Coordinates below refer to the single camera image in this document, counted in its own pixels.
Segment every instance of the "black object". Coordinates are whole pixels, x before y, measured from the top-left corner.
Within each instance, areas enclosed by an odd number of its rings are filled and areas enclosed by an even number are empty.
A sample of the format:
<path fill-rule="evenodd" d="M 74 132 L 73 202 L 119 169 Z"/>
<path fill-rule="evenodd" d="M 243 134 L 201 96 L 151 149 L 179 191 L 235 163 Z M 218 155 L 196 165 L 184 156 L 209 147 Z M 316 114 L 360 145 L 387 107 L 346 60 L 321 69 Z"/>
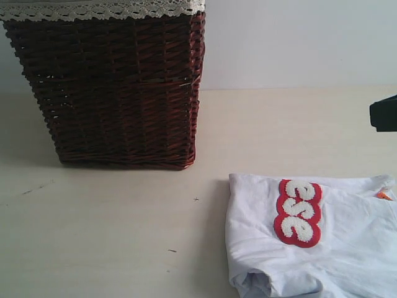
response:
<path fill-rule="evenodd" d="M 397 95 L 373 103 L 370 118 L 377 132 L 397 132 Z"/>

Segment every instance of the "orange tag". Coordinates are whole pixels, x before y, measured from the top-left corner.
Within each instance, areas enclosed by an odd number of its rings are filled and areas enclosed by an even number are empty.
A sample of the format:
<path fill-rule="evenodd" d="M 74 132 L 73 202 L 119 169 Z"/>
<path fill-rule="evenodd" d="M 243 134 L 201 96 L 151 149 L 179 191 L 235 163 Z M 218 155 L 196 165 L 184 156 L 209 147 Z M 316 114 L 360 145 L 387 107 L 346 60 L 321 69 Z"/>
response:
<path fill-rule="evenodd" d="M 377 193 L 377 198 L 392 201 L 392 199 L 390 199 L 384 192 L 381 191 Z"/>

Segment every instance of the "embroidered patch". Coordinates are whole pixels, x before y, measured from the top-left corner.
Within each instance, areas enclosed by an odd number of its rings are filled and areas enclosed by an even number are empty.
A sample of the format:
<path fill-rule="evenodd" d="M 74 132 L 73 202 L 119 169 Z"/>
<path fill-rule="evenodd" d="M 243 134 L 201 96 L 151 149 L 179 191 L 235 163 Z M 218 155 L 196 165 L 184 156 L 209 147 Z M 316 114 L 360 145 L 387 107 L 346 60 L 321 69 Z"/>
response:
<path fill-rule="evenodd" d="M 321 238 L 318 222 L 321 219 L 320 185 L 299 180 L 282 180 L 274 220 L 278 238 L 286 244 L 302 248 L 315 246 Z"/>
<path fill-rule="evenodd" d="M 383 191 L 380 191 L 377 193 L 377 198 L 392 201 L 392 199 L 387 194 L 385 194 Z"/>

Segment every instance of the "white letter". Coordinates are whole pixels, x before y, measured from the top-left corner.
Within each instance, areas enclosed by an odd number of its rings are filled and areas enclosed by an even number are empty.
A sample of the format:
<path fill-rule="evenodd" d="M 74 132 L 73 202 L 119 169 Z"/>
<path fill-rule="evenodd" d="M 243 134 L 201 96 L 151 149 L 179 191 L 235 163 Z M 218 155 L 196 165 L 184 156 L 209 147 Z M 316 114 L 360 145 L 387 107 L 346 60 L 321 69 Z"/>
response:
<path fill-rule="evenodd" d="M 310 219 L 314 216 L 313 206 L 303 201 L 297 203 L 295 199 L 289 197 L 283 204 L 285 213 L 291 216 L 297 216 L 301 213 L 304 219 Z"/>
<path fill-rule="evenodd" d="M 295 229 L 298 239 L 302 242 L 309 242 L 313 238 L 311 225 L 303 219 L 294 216 L 284 218 L 281 223 L 281 230 L 286 237 L 292 237 L 292 228 Z"/>
<path fill-rule="evenodd" d="M 291 180 L 285 186 L 285 192 L 289 197 L 297 196 L 295 190 L 298 191 L 299 197 L 304 201 L 310 201 L 316 195 L 313 185 L 300 180 Z"/>

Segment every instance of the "scuff mark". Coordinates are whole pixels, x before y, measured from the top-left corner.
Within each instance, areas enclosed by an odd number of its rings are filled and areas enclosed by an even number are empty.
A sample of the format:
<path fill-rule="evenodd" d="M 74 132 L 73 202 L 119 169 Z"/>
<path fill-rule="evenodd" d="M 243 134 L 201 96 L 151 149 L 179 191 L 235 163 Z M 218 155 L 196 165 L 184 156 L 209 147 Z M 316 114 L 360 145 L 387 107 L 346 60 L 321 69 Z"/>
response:
<path fill-rule="evenodd" d="M 48 185 L 50 185 L 50 184 L 53 184 L 53 183 L 55 183 L 55 182 L 54 182 L 54 180 L 52 179 L 49 183 L 42 184 L 42 185 L 40 185 L 40 186 L 37 187 L 37 188 L 32 188 L 32 189 L 29 189 L 28 191 L 23 192 L 23 193 L 21 194 L 21 196 L 24 196 L 24 195 L 26 195 L 26 194 L 30 194 L 31 192 L 37 191 L 37 190 L 39 190 L 39 189 L 41 189 L 41 188 L 45 188 L 46 186 L 48 186 Z"/>

